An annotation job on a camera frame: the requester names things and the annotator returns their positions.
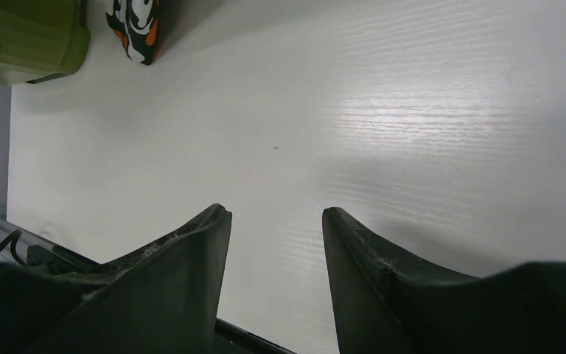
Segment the camouflage patterned shorts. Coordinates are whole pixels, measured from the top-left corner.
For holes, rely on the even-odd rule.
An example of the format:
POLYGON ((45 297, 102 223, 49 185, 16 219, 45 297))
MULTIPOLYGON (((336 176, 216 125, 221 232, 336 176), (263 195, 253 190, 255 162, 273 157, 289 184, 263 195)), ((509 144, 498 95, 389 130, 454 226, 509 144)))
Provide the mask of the camouflage patterned shorts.
POLYGON ((131 61, 144 66, 155 62, 160 38, 160 12, 159 0, 105 1, 107 24, 131 61))

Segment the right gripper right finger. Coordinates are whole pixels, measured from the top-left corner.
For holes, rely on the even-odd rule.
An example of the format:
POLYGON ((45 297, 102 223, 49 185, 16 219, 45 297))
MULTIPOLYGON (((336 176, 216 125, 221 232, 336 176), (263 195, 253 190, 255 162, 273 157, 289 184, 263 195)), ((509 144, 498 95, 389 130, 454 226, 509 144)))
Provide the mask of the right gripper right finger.
POLYGON ((386 240, 344 209, 322 215, 342 353, 566 353, 566 263, 477 278, 386 240))

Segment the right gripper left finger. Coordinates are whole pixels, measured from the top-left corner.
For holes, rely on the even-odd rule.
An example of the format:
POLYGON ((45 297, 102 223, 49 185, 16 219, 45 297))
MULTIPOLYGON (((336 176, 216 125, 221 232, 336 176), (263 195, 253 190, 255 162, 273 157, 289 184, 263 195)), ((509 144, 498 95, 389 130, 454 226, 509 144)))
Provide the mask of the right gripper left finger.
POLYGON ((0 353, 210 353, 231 221, 212 204, 84 272, 0 262, 0 353))

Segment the olive green plastic basket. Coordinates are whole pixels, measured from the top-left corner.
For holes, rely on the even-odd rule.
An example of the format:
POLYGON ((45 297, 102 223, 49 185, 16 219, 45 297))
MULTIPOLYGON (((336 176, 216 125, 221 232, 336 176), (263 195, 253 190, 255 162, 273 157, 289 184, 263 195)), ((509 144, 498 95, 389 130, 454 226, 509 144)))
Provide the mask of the olive green plastic basket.
POLYGON ((86 1, 0 1, 0 85, 74 74, 88 52, 86 1))

